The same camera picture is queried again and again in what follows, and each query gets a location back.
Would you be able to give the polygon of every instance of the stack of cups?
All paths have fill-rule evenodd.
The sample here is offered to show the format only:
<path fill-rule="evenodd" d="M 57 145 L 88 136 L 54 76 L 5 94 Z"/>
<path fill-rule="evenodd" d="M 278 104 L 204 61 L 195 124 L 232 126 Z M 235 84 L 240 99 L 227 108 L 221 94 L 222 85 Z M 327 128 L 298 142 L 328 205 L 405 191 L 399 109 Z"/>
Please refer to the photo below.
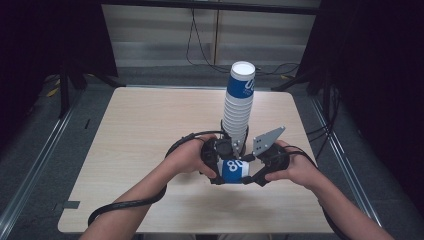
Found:
<path fill-rule="evenodd" d="M 253 103 L 255 66 L 248 62 L 236 62 L 231 67 L 225 97 L 222 127 L 230 135 L 233 145 L 241 153 L 246 138 Z"/>

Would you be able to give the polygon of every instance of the table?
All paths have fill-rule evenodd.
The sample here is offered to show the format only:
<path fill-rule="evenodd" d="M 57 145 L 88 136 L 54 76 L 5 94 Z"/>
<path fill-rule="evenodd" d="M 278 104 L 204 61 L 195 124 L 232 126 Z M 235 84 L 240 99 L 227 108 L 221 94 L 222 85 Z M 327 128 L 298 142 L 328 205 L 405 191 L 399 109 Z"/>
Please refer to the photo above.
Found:
<path fill-rule="evenodd" d="M 219 130 L 225 90 L 118 88 L 99 126 L 58 228 L 81 233 L 88 216 L 113 202 L 164 158 L 168 148 L 192 132 Z M 256 91 L 249 120 L 252 138 L 286 127 L 281 139 L 313 157 L 294 100 L 289 93 Z M 253 175 L 262 168 L 250 164 Z M 197 172 L 180 174 L 168 184 L 137 232 L 284 233 L 332 232 L 316 197 L 290 181 L 211 185 Z"/>

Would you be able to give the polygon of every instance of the hand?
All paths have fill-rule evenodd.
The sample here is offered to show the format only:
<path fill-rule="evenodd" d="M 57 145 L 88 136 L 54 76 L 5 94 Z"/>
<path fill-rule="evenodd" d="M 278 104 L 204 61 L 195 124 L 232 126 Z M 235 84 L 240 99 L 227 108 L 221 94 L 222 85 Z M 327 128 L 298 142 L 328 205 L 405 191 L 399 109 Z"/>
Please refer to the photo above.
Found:
<path fill-rule="evenodd" d="M 164 161 L 169 162 L 177 174 L 200 171 L 209 178 L 215 178 L 216 173 L 206 166 L 200 158 L 200 150 L 203 144 L 211 138 L 216 138 L 216 136 L 207 134 L 199 136 L 198 139 L 190 140 L 176 148 Z"/>
<path fill-rule="evenodd" d="M 276 143 L 282 147 L 289 146 L 288 143 L 277 140 Z M 296 151 L 295 148 L 286 148 L 288 152 Z M 307 189 L 311 189 L 313 184 L 317 182 L 321 173 L 302 155 L 290 155 L 290 164 L 286 170 L 277 171 L 265 175 L 268 181 L 276 181 L 280 179 L 289 179 L 292 182 L 302 185 Z"/>

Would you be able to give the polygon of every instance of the forearm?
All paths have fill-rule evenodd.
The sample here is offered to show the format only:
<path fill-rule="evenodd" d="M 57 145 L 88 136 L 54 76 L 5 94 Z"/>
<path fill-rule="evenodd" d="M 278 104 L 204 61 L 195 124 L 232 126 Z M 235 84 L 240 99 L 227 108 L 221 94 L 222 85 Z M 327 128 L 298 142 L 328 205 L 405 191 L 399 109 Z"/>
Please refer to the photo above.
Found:
<path fill-rule="evenodd" d="M 337 227 L 350 239 L 393 239 L 384 229 L 361 212 L 325 176 L 311 188 L 321 206 Z"/>
<path fill-rule="evenodd" d="M 155 196 L 175 176 L 169 161 L 163 161 L 140 182 L 115 202 L 146 199 Z M 115 210 L 100 215 L 81 239 L 131 239 L 150 205 Z"/>

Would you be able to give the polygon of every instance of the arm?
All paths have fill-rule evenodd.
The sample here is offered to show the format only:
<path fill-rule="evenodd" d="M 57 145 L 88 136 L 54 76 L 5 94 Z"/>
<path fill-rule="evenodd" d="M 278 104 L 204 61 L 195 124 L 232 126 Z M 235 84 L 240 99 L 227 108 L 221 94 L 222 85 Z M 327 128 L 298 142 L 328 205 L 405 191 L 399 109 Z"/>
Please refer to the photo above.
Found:
<path fill-rule="evenodd" d="M 281 146 L 288 146 L 277 141 Z M 290 179 L 311 190 L 340 230 L 350 239 L 393 239 L 384 229 L 362 213 L 343 193 L 304 156 L 291 157 L 286 170 L 267 174 L 265 179 Z"/>
<path fill-rule="evenodd" d="M 207 141 L 215 135 L 204 135 Z M 191 140 L 179 146 L 140 182 L 121 195 L 115 202 L 153 197 L 177 174 L 200 171 L 207 177 L 216 174 L 200 159 L 204 141 Z M 84 232 L 81 239 L 131 239 L 151 205 L 127 208 L 100 215 Z"/>

